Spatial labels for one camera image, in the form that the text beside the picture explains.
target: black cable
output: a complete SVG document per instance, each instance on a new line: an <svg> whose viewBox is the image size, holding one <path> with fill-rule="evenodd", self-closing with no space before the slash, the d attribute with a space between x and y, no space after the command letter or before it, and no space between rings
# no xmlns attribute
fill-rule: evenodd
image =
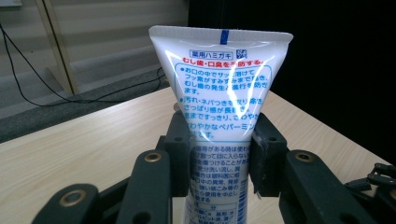
<svg viewBox="0 0 396 224"><path fill-rule="evenodd" d="M120 92L120 91L125 91L125 90L131 89L131 88L136 87L136 86L144 85L144 84L147 84L147 83L150 83L150 82L159 80L159 85L158 85L157 88L154 90L154 91L156 91L156 90L158 90L158 89L160 88L160 86L161 86L161 78L165 76L165 74L162 74L161 76L159 76L159 72L162 70L162 68L160 67L160 68L157 70L157 77L154 78L154 79L152 79L152 80L145 81L145 82L141 82L141 83L138 83L138 84L135 84L135 85L132 85L132 86L123 88L123 89L118 90L118 91L113 91L113 92L111 92L111 93L108 93L108 94L105 94L105 95L103 95L103 96L101 96L101 97L98 97L98 98L96 98L96 99L94 99L94 100L76 100L76 101L69 100L69 99L66 99L66 98L62 97L62 95L60 95L60 94L58 94L56 91L54 91L54 90L53 90L53 89L41 78L41 76L37 73L37 71L34 69L34 67L29 63L29 61L26 59L26 57L23 55L23 53L19 50L19 48L14 44L14 42L13 42L13 41L11 40L11 38L8 36L8 34L6 33L6 31L3 29L3 26L2 26L1 23L0 23L0 29L1 29L2 34L3 34L4 43L5 43L5 47L6 47L6 51L7 51L7 56L8 56L8 58L9 58L9 61L10 61L10 64L11 64L12 74L13 74L13 76L14 76L14 78L15 78L15 81L17 82L17 85L18 85L18 89L19 89L19 91L20 91L20 94L21 94L22 98L23 98L25 101L29 102L29 103L32 104L32 105L37 105L37 106L55 106L55 105L64 105L64 104L69 104L69 103L75 103L75 104L90 104L90 103L95 103L95 102L100 102L100 103L122 103L122 102L125 102L125 101L103 101L103 100L100 100L100 99L105 98L105 97L107 97L107 96L109 96L109 95L111 95L111 94L114 94L114 93L117 93L117 92ZM15 73L14 62L12 61L12 57L11 57L11 54L10 54L9 49L8 49L7 40L8 40L8 41L12 44L12 46L18 51L18 53L22 56L22 58L29 64L29 66L33 69L33 71L35 72L35 74L37 75L37 77L41 80L41 82L44 83L44 85L46 85L46 87L47 87L50 91L52 91L52 92L55 93L57 96L59 96L60 98L62 98L63 100L65 100L65 102L61 102L61 103L53 104L53 105L39 105L39 104L36 104L36 103L34 103L34 102L32 102L32 101L30 101L29 99L26 98L26 96L23 94L23 92L22 92L22 90L21 90L21 84L20 84L20 82L18 81L17 76L16 76L16 73Z"/></svg>

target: table surface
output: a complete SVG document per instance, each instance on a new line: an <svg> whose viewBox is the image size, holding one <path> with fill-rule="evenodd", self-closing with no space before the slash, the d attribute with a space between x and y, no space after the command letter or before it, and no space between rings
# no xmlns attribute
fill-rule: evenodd
<svg viewBox="0 0 396 224"><path fill-rule="evenodd" d="M0 145L0 223L31 223L58 190L76 183L100 191L128 177L136 157L166 135L176 97L170 88L114 105ZM301 109L269 92L262 112L289 149L322 158L342 183L389 164ZM249 185L247 222L283 223L278 198L261 198ZM174 199L174 223L182 199Z"/></svg>

